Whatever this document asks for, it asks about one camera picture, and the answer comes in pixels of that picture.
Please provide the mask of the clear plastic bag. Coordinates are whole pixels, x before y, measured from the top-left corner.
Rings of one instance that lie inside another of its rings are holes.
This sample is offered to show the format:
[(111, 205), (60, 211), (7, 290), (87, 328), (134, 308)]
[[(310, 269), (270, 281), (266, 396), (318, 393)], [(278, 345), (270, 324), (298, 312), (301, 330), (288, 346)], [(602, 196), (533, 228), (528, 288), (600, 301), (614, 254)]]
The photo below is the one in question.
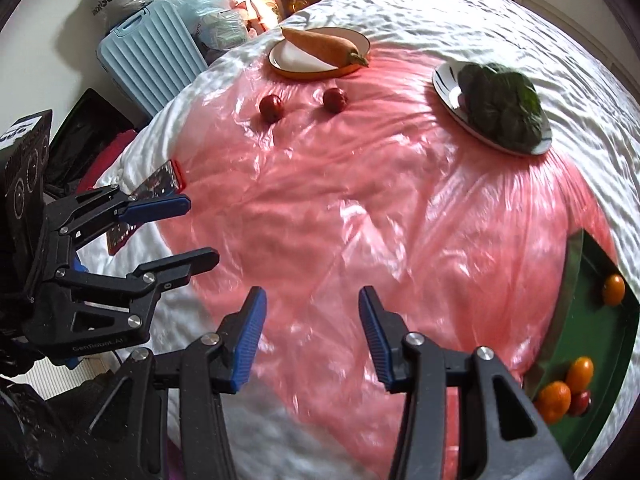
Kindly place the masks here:
[(186, 29), (209, 50), (229, 51), (250, 39), (234, 0), (165, 0)]

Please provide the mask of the red plum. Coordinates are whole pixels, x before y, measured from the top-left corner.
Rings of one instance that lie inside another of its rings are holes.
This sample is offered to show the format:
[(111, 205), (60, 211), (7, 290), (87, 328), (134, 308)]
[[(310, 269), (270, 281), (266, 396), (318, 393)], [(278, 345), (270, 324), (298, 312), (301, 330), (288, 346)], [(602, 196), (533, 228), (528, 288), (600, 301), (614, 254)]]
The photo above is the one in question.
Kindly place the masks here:
[(570, 417), (582, 417), (587, 414), (591, 408), (592, 397), (589, 390), (576, 392), (572, 394), (572, 400), (570, 400), (570, 408), (567, 411), (567, 415)]
[(348, 105), (348, 102), (348, 96), (341, 88), (333, 87), (323, 92), (323, 108), (331, 114), (341, 113)]
[(284, 104), (280, 96), (268, 94), (259, 102), (260, 116), (267, 124), (274, 124), (284, 116)]

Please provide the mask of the bumpy mandarin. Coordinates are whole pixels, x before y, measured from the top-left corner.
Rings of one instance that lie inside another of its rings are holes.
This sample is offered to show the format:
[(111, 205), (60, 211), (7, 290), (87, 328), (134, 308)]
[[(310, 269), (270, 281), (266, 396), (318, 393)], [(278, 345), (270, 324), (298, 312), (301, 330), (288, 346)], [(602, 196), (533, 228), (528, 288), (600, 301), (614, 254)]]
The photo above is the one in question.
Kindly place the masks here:
[(559, 422), (570, 409), (572, 392), (565, 382), (552, 382), (536, 395), (534, 405), (542, 420), (548, 425)]

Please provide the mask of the green leafy vegetable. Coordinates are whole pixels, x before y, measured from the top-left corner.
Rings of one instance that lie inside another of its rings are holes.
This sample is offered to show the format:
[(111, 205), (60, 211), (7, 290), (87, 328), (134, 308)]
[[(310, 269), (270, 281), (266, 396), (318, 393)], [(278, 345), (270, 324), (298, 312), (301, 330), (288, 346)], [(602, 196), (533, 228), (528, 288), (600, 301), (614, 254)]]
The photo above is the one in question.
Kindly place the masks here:
[(544, 113), (527, 76), (498, 63), (469, 63), (458, 85), (470, 125), (511, 151), (530, 152), (544, 138)]

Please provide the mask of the small orange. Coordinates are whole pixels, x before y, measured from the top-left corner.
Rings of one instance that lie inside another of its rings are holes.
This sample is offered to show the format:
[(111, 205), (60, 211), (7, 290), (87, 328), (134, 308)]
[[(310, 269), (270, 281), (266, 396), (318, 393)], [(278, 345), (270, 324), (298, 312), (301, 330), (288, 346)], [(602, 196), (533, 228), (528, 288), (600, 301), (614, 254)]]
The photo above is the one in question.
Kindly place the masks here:
[(608, 276), (602, 286), (602, 298), (606, 306), (617, 307), (626, 295), (626, 284), (620, 274)]

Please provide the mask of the light blue suitcase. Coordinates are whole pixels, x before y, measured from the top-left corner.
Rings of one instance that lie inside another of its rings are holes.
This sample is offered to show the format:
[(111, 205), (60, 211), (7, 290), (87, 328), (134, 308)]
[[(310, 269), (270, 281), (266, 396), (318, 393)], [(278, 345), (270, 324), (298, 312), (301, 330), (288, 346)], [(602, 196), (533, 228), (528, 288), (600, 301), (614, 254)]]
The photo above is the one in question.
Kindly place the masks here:
[(207, 65), (175, 7), (155, 0), (114, 27), (96, 57), (128, 98), (153, 117)]

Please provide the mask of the white striped plate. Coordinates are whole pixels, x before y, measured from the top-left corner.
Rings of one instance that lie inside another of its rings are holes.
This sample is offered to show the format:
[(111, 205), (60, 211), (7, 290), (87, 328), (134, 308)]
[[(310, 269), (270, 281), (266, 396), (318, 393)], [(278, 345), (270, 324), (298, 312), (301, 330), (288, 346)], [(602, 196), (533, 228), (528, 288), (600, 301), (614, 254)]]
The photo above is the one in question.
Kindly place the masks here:
[(552, 131), (546, 113), (542, 113), (542, 138), (532, 148), (508, 148), (507, 146), (490, 140), (484, 134), (474, 129), (469, 123), (468, 114), (462, 108), (460, 98), (462, 90), (458, 83), (459, 73), (468, 66), (469, 62), (451, 61), (443, 62), (434, 69), (432, 85), (439, 97), (440, 102), (445, 105), (446, 110), (472, 138), (479, 140), (483, 144), (490, 146), (494, 150), (518, 157), (542, 156), (552, 147)]

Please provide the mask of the snack packages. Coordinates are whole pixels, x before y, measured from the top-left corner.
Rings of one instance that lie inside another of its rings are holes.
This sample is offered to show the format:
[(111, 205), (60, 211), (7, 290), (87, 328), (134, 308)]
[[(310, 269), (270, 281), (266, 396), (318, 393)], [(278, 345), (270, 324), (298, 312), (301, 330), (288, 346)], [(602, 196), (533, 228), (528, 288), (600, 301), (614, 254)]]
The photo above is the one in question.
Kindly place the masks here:
[(277, 28), (281, 19), (276, 0), (234, 0), (250, 38)]

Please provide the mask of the red foil package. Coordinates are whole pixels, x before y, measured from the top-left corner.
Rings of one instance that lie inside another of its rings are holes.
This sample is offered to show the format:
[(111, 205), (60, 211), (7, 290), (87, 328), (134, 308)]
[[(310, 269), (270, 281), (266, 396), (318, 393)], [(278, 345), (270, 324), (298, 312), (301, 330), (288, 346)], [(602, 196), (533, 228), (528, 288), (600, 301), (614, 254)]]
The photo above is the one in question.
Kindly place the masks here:
[[(155, 200), (156, 198), (165, 198), (167, 196), (180, 194), (186, 185), (179, 165), (169, 159), (159, 166), (149, 177), (147, 177), (135, 190), (131, 193), (133, 200)], [(134, 235), (141, 226), (141, 223), (132, 224), (126, 219), (120, 220), (117, 226), (111, 228), (106, 233), (107, 251), (110, 256), (118, 253), (122, 249), (130, 237)]]

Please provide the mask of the green tray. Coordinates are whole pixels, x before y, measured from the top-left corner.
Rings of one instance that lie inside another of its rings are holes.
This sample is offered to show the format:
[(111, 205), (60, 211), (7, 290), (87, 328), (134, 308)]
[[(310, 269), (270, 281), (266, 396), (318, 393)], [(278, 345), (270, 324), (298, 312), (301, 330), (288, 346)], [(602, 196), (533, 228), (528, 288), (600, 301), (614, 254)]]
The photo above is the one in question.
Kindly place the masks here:
[(607, 278), (620, 272), (614, 261), (585, 230), (570, 235), (552, 320), (534, 365), (524, 377), (524, 390), (534, 398), (546, 385), (565, 378), (581, 356), (594, 363), (591, 408), (579, 417), (564, 417), (551, 426), (576, 470), (586, 458), (617, 400), (631, 360), (639, 324), (639, 303), (630, 286), (615, 307), (603, 300)]

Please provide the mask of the pink plastic sheet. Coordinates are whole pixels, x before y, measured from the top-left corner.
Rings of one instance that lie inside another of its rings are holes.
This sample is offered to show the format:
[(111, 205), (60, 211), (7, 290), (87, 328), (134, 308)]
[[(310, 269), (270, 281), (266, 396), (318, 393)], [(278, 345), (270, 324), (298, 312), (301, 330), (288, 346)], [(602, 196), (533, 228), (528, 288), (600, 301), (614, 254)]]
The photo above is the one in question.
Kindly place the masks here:
[[(557, 152), (511, 157), (469, 136), (431, 84), (436, 60), (375, 52), (336, 82), (292, 84), (247, 67), (198, 92), (172, 150), (192, 202), (165, 222), (173, 252), (210, 246), (219, 266), (194, 290), (212, 320), (254, 285), (268, 295), (256, 378), (367, 470), (390, 470), (402, 400), (376, 380), (358, 316), (373, 286), (438, 344), (494, 348), (515, 376), (536, 359), (562, 281), (567, 237), (612, 250), (605, 215)], [(267, 124), (259, 102), (280, 96)]]

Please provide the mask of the carrot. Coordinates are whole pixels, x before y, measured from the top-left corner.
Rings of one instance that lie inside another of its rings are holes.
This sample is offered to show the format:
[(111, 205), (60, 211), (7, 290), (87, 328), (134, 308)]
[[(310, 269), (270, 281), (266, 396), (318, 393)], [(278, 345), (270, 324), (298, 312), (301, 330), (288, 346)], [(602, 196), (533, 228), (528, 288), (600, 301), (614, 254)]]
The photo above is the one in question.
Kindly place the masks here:
[(369, 61), (360, 53), (356, 44), (346, 38), (294, 28), (282, 28), (281, 32), (284, 39), (294, 47), (326, 64), (337, 68), (369, 65)]

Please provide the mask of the orange rimmed plate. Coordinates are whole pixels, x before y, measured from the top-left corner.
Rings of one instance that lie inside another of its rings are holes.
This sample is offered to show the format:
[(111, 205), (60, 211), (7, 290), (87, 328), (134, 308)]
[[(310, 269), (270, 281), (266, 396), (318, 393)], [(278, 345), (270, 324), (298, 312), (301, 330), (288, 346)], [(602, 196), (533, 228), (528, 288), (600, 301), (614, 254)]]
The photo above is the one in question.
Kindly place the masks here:
[[(356, 30), (344, 27), (320, 27), (312, 32), (333, 38), (351, 41), (358, 53), (365, 58), (369, 55), (371, 44), (369, 39)], [(326, 78), (340, 78), (360, 69), (360, 65), (336, 67), (315, 58), (300, 50), (288, 40), (279, 41), (268, 54), (270, 67), (280, 76), (294, 80), (317, 80)]]

